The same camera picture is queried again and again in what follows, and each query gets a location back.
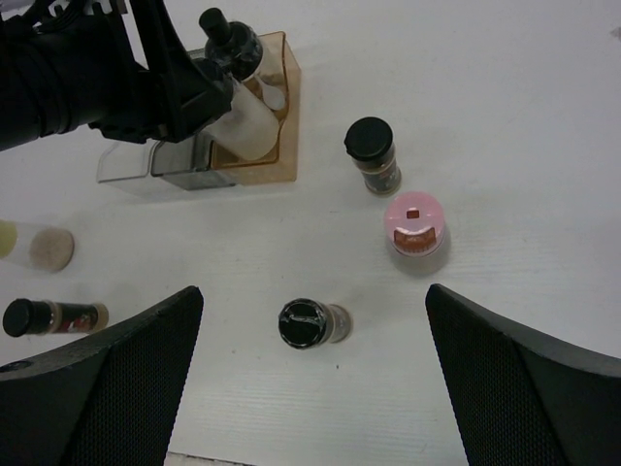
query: table surface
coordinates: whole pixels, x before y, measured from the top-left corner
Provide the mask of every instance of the table surface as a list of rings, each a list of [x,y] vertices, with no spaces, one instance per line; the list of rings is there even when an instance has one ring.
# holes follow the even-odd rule
[[[185,45],[201,47],[204,2],[167,4]],[[1,264],[0,308],[103,301],[115,323],[199,285],[170,449],[260,465],[466,463],[424,309],[431,283],[621,357],[621,3],[223,7],[288,33],[303,69],[298,181],[149,203],[95,183],[110,144],[96,132],[8,150],[0,217],[64,225],[78,250],[53,276]],[[347,127],[368,115],[394,129],[402,191],[445,208],[451,255],[431,277],[391,262],[388,200],[344,152]],[[276,317],[296,297],[348,308],[351,338],[288,348]],[[0,363],[70,340],[1,335]]]

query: black lid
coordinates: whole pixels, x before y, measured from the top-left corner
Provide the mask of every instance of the black lid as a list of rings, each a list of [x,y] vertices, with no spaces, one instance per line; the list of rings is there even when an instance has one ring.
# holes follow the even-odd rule
[[[383,119],[367,116],[351,125],[345,136],[347,153],[361,162],[385,155],[392,147],[392,129]]]
[[[280,337],[296,350],[305,350],[321,343],[326,327],[325,313],[318,303],[310,299],[291,301],[278,316]]]
[[[207,37],[217,46],[224,46],[233,37],[229,21],[226,20],[219,8],[209,8],[204,11],[198,23],[205,31],[205,34],[207,34]]]
[[[43,302],[16,299],[9,305],[2,319],[7,335],[21,337],[26,333],[43,333],[51,321],[51,309]]]

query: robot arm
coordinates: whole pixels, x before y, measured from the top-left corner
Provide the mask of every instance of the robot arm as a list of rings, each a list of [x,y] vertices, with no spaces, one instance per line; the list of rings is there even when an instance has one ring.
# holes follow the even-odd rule
[[[83,124],[109,139],[176,143],[230,110],[221,72],[190,59],[163,0],[130,2],[148,69],[117,0],[65,1],[54,14],[53,0],[36,0],[0,20],[0,150]]]

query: white cylinder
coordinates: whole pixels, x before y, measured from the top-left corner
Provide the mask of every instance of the white cylinder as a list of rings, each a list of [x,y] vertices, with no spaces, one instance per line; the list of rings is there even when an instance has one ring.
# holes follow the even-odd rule
[[[258,160],[278,141],[278,120],[244,85],[235,83],[231,111],[205,130],[244,160]]]

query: pink container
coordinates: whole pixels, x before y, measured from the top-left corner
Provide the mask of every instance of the pink container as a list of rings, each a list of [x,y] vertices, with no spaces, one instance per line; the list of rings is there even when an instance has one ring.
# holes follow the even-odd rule
[[[395,250],[408,257],[423,257],[437,250],[444,239],[444,210],[426,192],[406,192],[388,206],[384,229]]]

